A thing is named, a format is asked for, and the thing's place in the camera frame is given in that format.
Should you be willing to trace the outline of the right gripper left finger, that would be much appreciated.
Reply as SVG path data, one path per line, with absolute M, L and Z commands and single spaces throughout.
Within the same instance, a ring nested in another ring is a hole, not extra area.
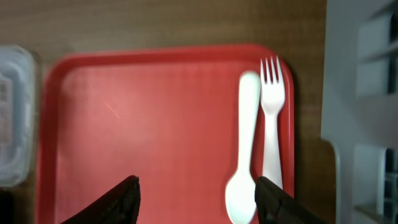
M 139 178 L 130 175 L 62 224 L 136 224 L 140 204 Z

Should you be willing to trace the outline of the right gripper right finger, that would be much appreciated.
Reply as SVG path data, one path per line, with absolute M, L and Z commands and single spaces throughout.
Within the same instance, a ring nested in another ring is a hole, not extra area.
M 325 223 L 264 176 L 257 178 L 255 202 L 260 224 Z

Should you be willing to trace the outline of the white plastic spoon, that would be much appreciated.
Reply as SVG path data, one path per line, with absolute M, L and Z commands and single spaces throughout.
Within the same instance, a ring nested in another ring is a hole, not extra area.
M 256 211 L 256 184 L 250 167 L 260 91 L 259 75 L 244 72 L 239 79 L 238 163 L 225 188 L 225 205 L 232 223 L 250 223 Z

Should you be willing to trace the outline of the white plastic fork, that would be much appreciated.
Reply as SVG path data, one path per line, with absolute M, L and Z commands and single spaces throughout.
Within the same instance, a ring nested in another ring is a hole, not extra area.
M 285 86 L 278 58 L 261 60 L 261 107 L 265 117 L 262 175 L 283 188 L 278 115 L 285 103 Z

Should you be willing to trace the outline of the grey dishwasher rack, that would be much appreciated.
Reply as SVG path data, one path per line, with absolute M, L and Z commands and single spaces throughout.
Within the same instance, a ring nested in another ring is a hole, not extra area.
M 397 2 L 329 0 L 321 137 L 335 153 L 336 222 L 385 223 L 386 153 L 397 149 Z

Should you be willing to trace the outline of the clear plastic waste bin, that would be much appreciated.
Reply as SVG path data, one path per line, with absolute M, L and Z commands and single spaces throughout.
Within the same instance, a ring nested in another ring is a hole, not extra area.
M 35 60 L 17 45 L 1 46 L 1 187 L 23 182 L 35 135 Z

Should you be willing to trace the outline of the red serving tray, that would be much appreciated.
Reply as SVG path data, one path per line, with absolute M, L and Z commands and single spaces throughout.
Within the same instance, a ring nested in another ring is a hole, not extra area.
M 42 92 L 36 222 L 64 222 L 135 175 L 139 223 L 228 223 L 239 78 L 278 59 L 227 45 L 59 61 Z

